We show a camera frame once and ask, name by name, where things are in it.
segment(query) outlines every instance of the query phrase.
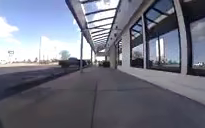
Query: sign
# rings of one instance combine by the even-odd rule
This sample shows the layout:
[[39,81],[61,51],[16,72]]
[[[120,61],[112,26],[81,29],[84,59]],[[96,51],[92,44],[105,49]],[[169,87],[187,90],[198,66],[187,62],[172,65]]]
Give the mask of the sign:
[[14,54],[14,51],[8,51],[9,54]]

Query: overhang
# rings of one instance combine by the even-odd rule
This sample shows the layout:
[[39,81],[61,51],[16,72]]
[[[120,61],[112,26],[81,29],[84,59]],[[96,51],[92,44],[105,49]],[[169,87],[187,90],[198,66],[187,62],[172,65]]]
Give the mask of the overhang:
[[66,0],[84,37],[95,51],[105,49],[121,0]]

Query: glass window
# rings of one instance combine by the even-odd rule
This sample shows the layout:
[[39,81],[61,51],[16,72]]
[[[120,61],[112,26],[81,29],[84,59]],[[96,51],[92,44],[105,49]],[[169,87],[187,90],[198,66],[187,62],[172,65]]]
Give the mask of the glass window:
[[140,19],[131,28],[131,66],[143,68],[143,29]]
[[122,65],[122,41],[116,44],[116,61],[118,65]]
[[185,0],[182,6],[186,25],[191,33],[190,66],[194,69],[195,75],[205,75],[205,0]]
[[159,0],[145,13],[148,68],[180,72],[178,22],[172,0]]

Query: road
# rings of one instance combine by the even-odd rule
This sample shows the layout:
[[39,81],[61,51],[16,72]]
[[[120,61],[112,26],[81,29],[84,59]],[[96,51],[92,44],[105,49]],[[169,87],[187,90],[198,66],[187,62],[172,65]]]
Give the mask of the road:
[[0,91],[23,82],[63,72],[57,65],[0,66]]
[[59,67],[57,65],[0,65],[0,75],[15,73],[15,72],[27,72],[36,70],[45,70],[49,68]]

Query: concrete sidewalk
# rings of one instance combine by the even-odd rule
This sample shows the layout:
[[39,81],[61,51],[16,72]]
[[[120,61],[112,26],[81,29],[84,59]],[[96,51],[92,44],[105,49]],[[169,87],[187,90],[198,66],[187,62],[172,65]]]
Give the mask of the concrete sidewalk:
[[0,119],[5,128],[205,128],[205,106],[94,67],[0,101]]

